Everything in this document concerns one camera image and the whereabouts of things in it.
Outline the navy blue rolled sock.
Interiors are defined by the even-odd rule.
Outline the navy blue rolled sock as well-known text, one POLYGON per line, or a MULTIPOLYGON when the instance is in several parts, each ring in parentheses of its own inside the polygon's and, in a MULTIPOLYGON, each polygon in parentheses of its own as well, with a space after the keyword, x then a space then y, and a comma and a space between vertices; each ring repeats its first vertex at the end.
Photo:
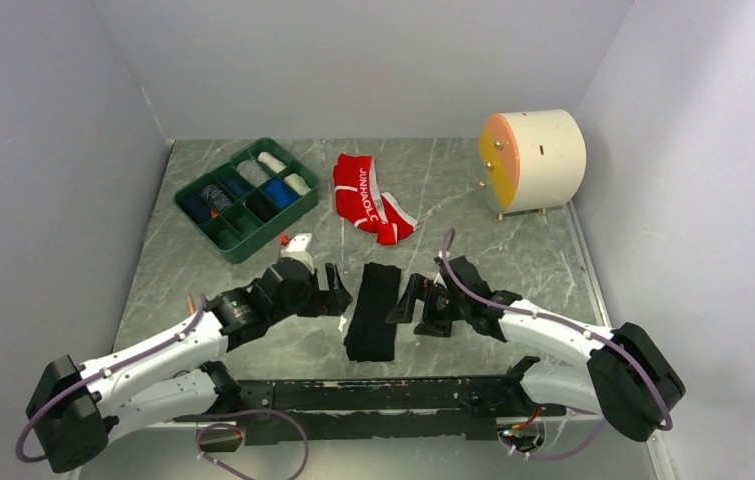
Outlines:
POLYGON ((244 199, 253 191, 253 187, 237 176, 226 177, 222 183, 237 199, 244 199))

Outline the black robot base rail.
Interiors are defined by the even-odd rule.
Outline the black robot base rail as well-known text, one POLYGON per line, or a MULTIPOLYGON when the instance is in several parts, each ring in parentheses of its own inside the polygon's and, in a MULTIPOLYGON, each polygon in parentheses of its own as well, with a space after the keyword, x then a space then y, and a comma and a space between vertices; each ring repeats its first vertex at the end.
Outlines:
POLYGON ((236 422, 250 446, 302 437, 315 440, 461 437, 493 440, 532 415, 561 416, 538 406, 500 375, 359 380, 242 380, 200 414, 181 421, 236 422))

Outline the dark striped rolled sock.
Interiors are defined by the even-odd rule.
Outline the dark striped rolled sock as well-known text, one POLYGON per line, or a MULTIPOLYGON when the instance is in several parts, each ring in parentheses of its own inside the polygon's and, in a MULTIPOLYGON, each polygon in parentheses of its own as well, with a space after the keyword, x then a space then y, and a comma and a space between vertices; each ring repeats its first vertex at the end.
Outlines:
POLYGON ((200 194, 218 213, 234 205, 230 197, 217 184, 206 185, 201 189, 200 194))

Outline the cream round cabinet orange front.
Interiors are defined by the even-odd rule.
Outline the cream round cabinet orange front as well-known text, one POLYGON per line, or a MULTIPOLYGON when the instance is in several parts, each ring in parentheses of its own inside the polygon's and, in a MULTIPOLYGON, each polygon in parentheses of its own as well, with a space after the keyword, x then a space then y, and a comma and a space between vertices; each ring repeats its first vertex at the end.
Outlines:
POLYGON ((586 171, 586 145, 562 109, 495 113, 478 140, 479 188, 499 217, 560 207, 586 171))

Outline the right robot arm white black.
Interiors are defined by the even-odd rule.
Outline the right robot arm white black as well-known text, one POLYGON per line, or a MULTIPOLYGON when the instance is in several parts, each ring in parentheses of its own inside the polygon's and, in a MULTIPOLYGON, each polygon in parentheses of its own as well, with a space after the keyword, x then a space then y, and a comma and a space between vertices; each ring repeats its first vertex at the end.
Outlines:
POLYGON ((449 337, 456 321, 503 343, 521 343, 553 356, 547 365, 528 355, 500 377, 497 404, 525 415, 558 405, 601 415, 618 433, 645 441, 670 427, 686 387, 645 329, 580 322, 546 310, 508 290, 493 290, 464 256, 435 260, 434 278, 412 275, 387 323, 409 323, 417 303, 417 335, 449 337))

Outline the black underwear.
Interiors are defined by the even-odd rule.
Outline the black underwear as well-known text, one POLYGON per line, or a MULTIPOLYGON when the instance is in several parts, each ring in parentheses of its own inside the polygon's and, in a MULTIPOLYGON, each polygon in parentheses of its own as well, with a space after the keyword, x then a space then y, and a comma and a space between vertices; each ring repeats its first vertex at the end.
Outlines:
POLYGON ((355 362, 395 359, 396 325, 387 322, 398 303, 401 270, 369 262, 364 266, 357 301, 344 339, 347 357, 355 362))

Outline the black rolled sock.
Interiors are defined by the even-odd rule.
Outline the black rolled sock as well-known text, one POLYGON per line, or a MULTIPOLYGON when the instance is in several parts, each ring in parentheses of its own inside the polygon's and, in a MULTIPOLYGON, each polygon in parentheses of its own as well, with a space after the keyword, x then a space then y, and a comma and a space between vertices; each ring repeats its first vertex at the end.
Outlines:
POLYGON ((246 196, 244 204, 263 224, 272 221, 280 212, 276 204, 261 192, 246 196))

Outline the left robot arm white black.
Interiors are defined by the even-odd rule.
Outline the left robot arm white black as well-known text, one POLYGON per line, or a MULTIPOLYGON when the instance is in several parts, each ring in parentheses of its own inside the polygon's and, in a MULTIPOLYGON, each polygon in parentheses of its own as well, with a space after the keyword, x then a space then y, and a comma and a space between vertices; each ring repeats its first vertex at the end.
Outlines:
POLYGON ((353 297, 336 265, 326 288, 309 264, 283 258, 248 285, 203 299, 187 319, 146 340, 82 363, 50 362, 25 409, 15 444, 24 463, 75 470, 117 439, 164 420, 225 420, 248 410, 223 363, 289 317, 339 316, 353 297))

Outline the dark blue rolled sock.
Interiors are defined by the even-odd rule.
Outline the dark blue rolled sock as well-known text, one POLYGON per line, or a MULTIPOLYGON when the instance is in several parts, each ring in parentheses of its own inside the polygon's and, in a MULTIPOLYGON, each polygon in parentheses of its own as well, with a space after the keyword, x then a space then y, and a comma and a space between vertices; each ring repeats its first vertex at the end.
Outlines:
POLYGON ((179 205, 196 225, 203 225, 215 217, 213 209, 196 193, 184 197, 179 205))

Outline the red white underwear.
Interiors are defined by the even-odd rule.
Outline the red white underwear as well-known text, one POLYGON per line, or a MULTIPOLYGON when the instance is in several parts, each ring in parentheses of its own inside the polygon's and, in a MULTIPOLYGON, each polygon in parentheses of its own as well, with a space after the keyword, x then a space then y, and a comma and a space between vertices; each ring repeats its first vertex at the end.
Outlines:
POLYGON ((332 179, 337 215, 356 229, 373 234, 378 244, 397 245, 417 230, 417 220, 391 193, 379 188, 371 156, 340 154, 332 179))

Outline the green compartment organizer tray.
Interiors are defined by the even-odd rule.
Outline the green compartment organizer tray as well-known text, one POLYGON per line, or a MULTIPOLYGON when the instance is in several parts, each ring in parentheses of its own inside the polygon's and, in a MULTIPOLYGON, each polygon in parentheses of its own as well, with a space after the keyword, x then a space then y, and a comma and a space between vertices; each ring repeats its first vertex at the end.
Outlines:
POLYGON ((261 137, 177 190, 173 203, 225 261, 240 264, 314 209, 319 186, 293 153, 261 137))

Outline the white rolled sock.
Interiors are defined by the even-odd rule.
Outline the white rolled sock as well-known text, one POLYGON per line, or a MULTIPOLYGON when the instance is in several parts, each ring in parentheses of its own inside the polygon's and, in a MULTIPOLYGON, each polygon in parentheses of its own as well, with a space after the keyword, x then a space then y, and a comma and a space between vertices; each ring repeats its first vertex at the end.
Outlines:
POLYGON ((261 152, 257 160, 265 165, 270 171, 277 174, 287 168, 287 165, 269 152, 261 152))

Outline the bright blue rolled sock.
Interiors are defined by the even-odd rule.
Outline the bright blue rolled sock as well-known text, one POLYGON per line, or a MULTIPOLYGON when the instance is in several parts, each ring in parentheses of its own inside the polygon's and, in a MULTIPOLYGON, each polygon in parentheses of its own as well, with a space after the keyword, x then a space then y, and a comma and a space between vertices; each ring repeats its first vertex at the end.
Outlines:
POLYGON ((280 209, 288 208, 300 198, 285 181, 278 177, 267 182, 264 192, 280 209))

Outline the grey striped rolled sock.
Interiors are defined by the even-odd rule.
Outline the grey striped rolled sock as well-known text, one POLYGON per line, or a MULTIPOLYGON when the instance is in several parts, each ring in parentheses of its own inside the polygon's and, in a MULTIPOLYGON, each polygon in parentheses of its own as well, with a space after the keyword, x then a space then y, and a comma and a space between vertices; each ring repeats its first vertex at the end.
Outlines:
POLYGON ((236 171, 245 181, 255 188, 261 188, 272 178, 260 163, 254 159, 239 162, 236 165, 236 171))

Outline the cream rolled sock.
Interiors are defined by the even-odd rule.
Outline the cream rolled sock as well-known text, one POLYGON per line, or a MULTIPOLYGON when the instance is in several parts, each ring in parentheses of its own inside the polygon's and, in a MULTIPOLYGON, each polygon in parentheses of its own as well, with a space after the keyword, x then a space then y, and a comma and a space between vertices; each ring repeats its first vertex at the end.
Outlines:
POLYGON ((311 191, 311 187, 306 180, 297 173, 285 176, 284 182, 299 196, 305 196, 311 191))

